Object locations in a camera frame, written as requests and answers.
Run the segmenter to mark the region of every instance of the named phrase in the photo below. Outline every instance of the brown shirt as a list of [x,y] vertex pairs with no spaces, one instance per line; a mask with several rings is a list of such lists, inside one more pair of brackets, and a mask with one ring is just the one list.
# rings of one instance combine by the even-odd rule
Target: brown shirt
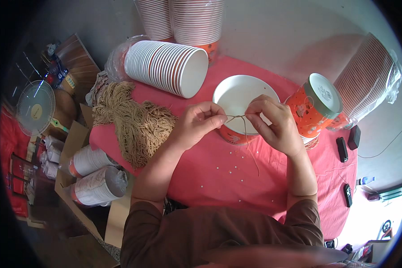
[[294,204],[284,224],[258,212],[229,207],[190,207],[164,217],[144,201],[135,203],[125,223],[122,267],[195,267],[199,255],[234,240],[240,245],[323,246],[316,202]]

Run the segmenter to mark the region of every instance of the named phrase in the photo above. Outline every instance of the hand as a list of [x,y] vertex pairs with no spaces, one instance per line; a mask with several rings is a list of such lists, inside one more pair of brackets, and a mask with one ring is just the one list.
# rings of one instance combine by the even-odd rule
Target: hand
[[167,141],[184,151],[188,150],[204,135],[220,128],[227,119],[225,111],[213,102],[189,105],[177,121]]
[[[271,121],[268,126],[260,113]],[[299,136],[292,112],[286,104],[280,104],[276,99],[260,95],[252,100],[245,112],[246,118],[257,132],[274,149],[288,157],[297,156],[305,151],[304,143]]]

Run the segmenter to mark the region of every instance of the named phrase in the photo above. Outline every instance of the tan yarn bundle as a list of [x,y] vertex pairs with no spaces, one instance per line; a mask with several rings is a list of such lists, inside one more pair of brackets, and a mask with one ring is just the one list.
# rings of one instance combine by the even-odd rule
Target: tan yarn bundle
[[94,126],[115,124],[119,148],[125,160],[136,169],[147,164],[170,135],[177,117],[150,101],[131,99],[134,83],[111,83],[93,108]]

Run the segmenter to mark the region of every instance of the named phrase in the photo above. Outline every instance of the person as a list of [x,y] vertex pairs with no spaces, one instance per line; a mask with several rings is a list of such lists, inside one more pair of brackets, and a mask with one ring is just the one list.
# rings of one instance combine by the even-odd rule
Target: person
[[[260,113],[271,121],[270,126]],[[316,175],[289,106],[261,95],[252,100],[245,116],[271,147],[287,156],[285,223],[258,212],[219,206],[162,215],[168,185],[183,152],[228,119],[212,102],[190,105],[134,183],[121,267],[196,267],[208,264],[201,258],[206,250],[233,245],[324,245]]]

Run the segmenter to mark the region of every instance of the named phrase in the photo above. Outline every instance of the wheel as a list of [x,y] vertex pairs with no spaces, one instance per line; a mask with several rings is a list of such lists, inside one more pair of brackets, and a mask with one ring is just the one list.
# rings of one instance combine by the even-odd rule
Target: wheel
[[386,222],[383,224],[383,233],[386,233],[391,226],[391,221],[390,220],[386,220]]

